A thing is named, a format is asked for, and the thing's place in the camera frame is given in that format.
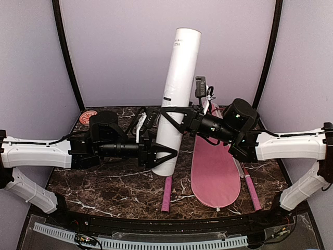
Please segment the white shuttlecock tube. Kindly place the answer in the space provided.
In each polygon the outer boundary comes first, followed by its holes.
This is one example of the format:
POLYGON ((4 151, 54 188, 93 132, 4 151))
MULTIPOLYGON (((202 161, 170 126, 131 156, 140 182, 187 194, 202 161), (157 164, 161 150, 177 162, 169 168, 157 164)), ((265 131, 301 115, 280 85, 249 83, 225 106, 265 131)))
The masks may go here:
MULTIPOLYGON (((166 78, 162 107, 187 107, 194 80, 196 62, 200 47, 201 32, 190 28, 178 28, 166 78)), ((159 118, 157 143, 180 149, 180 133, 165 117, 159 118)))

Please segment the pink racket cover bag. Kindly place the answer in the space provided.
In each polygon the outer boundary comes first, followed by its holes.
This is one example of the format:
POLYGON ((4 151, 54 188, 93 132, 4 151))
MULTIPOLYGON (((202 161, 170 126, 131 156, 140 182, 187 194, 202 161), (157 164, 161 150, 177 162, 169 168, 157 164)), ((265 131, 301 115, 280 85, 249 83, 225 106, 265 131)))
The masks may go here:
POLYGON ((195 138, 191 166, 191 190, 203 205, 220 211, 239 196, 241 181, 228 146, 213 146, 203 138, 195 138))

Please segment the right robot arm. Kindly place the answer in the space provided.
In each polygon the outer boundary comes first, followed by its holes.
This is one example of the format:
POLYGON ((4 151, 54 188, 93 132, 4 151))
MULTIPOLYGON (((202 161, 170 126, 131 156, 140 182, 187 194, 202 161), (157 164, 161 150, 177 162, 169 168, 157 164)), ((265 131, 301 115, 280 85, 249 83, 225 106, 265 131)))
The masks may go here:
POLYGON ((228 152, 243 163, 270 159, 315 159, 312 168, 291 187, 278 195, 278 205, 266 213, 265 221, 276 226, 301 202, 332 184, 332 123, 322 128, 295 133, 257 130, 259 113, 241 99, 223 110, 222 117, 204 113, 199 105, 161 108, 162 116, 180 133, 212 138, 229 145, 228 152))

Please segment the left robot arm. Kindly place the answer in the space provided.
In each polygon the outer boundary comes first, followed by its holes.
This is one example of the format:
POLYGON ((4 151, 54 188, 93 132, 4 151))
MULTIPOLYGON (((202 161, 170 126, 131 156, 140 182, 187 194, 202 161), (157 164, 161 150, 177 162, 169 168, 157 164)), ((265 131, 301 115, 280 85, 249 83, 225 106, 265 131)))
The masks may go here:
POLYGON ((62 227, 73 223, 62 195, 47 191, 27 178, 21 166, 88 169, 108 158, 136 158, 139 166, 154 168, 178 155, 177 150, 154 141, 149 132, 153 117, 147 117, 138 139, 119 127, 118 115, 101 111, 89 119, 89 130, 72 132, 56 141, 27 141, 1 130, 1 189, 10 191, 38 207, 62 227))

